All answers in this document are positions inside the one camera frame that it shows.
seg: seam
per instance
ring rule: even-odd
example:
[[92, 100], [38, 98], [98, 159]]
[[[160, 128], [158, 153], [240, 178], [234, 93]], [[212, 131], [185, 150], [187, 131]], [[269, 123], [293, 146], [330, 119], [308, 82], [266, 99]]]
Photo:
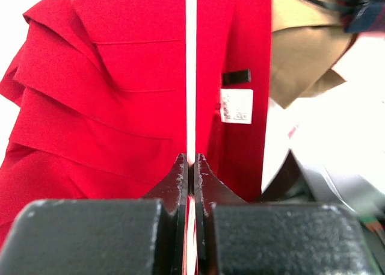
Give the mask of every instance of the seam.
[[145, 183], [145, 184], [153, 184], [153, 183], [157, 183], [158, 181], [154, 180], [154, 181], [151, 181], [151, 180], [144, 180], [144, 179], [134, 179], [132, 176], [127, 176], [127, 175], [124, 175], [122, 173], [118, 173], [118, 172], [115, 172], [115, 171], [109, 171], [109, 170], [106, 170], [106, 169], [103, 169], [103, 168], [97, 168], [91, 164], [88, 164], [86, 162], [80, 162], [78, 160], [75, 160], [73, 158], [69, 158], [67, 156], [63, 156], [63, 155], [60, 155], [58, 153], [53, 153], [53, 152], [50, 152], [46, 149], [43, 149], [41, 147], [37, 147], [37, 146], [33, 146], [32, 144], [28, 144], [28, 143], [20, 143], [18, 142], [17, 140], [12, 140], [10, 139], [10, 142], [12, 143], [16, 143], [16, 144], [19, 144], [19, 145], [22, 145], [22, 146], [25, 146], [25, 147], [29, 147], [31, 149], [35, 149], [35, 150], [39, 150], [41, 152], [44, 152], [44, 153], [49, 153], [50, 155], [53, 155], [53, 156], [56, 156], [58, 158], [61, 158], [61, 159], [67, 159], [69, 160], [70, 162], [73, 162], [75, 164], [78, 164], [78, 165], [81, 165], [83, 167], [87, 167], [87, 168], [91, 168], [93, 170], [97, 170], [97, 171], [102, 171], [104, 173], [108, 173], [108, 174], [112, 174], [112, 175], [116, 175], [116, 176], [120, 176], [120, 177], [123, 177], [123, 178], [126, 178], [126, 179], [130, 179], [132, 181], [135, 181], [135, 182], [141, 182], [141, 183]]
[[95, 45], [146, 45], [151, 43], [168, 43], [168, 42], [181, 42], [181, 39], [170, 40], [149, 40], [143, 42], [92, 42]]
[[76, 116], [84, 116], [86, 117], [87, 119], [89, 120], [92, 120], [94, 122], [97, 122], [97, 123], [100, 123], [101, 125], [107, 127], [107, 128], [111, 128], [111, 129], [114, 129], [115, 131], [117, 132], [121, 132], [122, 134], [126, 134], [126, 135], [131, 135], [133, 137], [138, 137], [138, 138], [146, 138], [146, 139], [150, 139], [150, 140], [165, 140], [165, 141], [170, 141], [172, 140], [173, 138], [172, 137], [162, 137], [162, 136], [151, 136], [151, 135], [143, 135], [143, 134], [136, 134], [136, 133], [133, 133], [133, 132], [129, 132], [129, 131], [124, 131], [122, 129], [119, 129], [119, 128], [116, 128], [115, 126], [111, 126], [111, 125], [108, 125], [107, 123], [101, 121], [100, 119], [97, 119], [95, 117], [92, 117], [92, 116], [89, 116], [87, 115], [86, 113], [83, 113], [79, 110], [76, 110], [68, 105], [66, 105], [65, 103], [61, 102], [60, 100], [56, 99], [55, 97], [51, 97], [49, 96], [48, 94], [45, 94], [43, 93], [42, 91], [36, 89], [36, 88], [32, 88], [32, 87], [29, 87], [27, 85], [25, 85], [26, 87], [28, 87], [30, 90], [33, 90], [33, 91], [36, 91], [38, 92], [40, 95], [43, 95], [45, 97], [46, 100], [54, 100], [56, 102], [59, 102], [63, 107], [67, 108], [66, 111], [70, 111], [71, 113], [74, 113]]
[[[42, 28], [45, 28], [46, 30], [48, 30], [51, 35], [55, 36], [56, 39], [59, 39], [61, 40], [61, 42], [65, 42], [67, 45], [69, 45], [72, 49], [74, 49], [76, 52], [80, 53], [83, 57], [85, 57], [86, 60], [88, 60], [91, 65], [100, 73], [100, 75], [102, 77], [104, 77], [104, 73], [102, 71], [102, 68], [100, 67], [100, 61], [97, 62], [97, 64], [90, 58], [89, 55], [87, 55], [84, 51], [78, 49], [76, 46], [74, 46], [73, 44], [71, 44], [71, 42], [68, 41], [68, 39], [66, 39], [65, 37], [61, 36], [59, 33], [56, 32], [56, 30], [52, 29], [50, 26], [48, 25], [45, 25], [44, 23], [41, 23], [37, 20], [34, 20], [34, 19], [31, 19], [31, 21], [33, 21], [34, 23], [36, 23], [38, 26], [42, 27]], [[96, 54], [93, 54], [93, 56], [98, 60], [98, 56]]]
[[125, 93], [167, 93], [176, 91], [176, 88], [164, 89], [164, 90], [126, 90], [124, 88], [119, 88], [118, 91]]
[[69, 176], [66, 176], [67, 180], [72, 184], [72, 187], [79, 193], [80, 198], [75, 198], [74, 200], [89, 199], [88, 196], [81, 190], [81, 188], [75, 183], [75, 181]]

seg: white background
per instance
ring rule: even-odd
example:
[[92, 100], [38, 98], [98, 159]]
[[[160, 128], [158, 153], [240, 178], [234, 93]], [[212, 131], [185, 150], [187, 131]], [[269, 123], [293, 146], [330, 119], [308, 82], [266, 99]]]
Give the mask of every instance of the white background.
[[[0, 0], [0, 77], [26, 39], [28, 25], [23, 18], [40, 0]], [[19, 108], [0, 96], [0, 163], [4, 159], [8, 138]]]

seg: red fabric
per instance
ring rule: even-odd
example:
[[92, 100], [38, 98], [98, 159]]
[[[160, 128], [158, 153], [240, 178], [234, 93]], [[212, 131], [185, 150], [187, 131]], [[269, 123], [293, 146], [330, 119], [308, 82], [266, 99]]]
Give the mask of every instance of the red fabric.
[[[271, 0], [199, 0], [197, 152], [260, 193]], [[186, 152], [185, 0], [43, 0], [0, 83], [20, 109], [0, 168], [0, 244], [36, 199], [139, 198]], [[252, 125], [218, 119], [221, 74], [251, 69]]]

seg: fabric ruffle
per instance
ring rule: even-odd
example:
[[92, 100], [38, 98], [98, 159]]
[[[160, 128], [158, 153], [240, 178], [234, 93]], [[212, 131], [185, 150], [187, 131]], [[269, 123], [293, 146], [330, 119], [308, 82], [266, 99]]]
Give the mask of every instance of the fabric ruffle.
[[35, 199], [139, 198], [167, 175], [186, 148], [183, 1], [42, 0], [24, 14], [0, 82], [20, 106], [0, 226]]

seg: scratched black surface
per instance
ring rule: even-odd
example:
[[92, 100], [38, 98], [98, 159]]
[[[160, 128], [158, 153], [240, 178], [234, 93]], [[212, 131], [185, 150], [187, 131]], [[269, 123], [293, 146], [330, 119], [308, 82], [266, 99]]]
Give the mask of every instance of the scratched black surface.
[[196, 163], [194, 164], [194, 195], [198, 260], [200, 269], [204, 273], [216, 266], [215, 231], [211, 216], [212, 205], [243, 205], [246, 202], [212, 173], [205, 156], [202, 154], [196, 156]]
[[179, 154], [169, 174], [143, 199], [161, 199], [166, 210], [173, 216], [170, 233], [174, 233], [174, 259], [172, 274], [182, 273], [183, 244], [188, 197], [188, 163], [185, 154]]
[[217, 274], [380, 274], [358, 221], [334, 205], [213, 209]]
[[0, 274], [170, 274], [171, 224], [160, 200], [38, 201], [13, 228]]

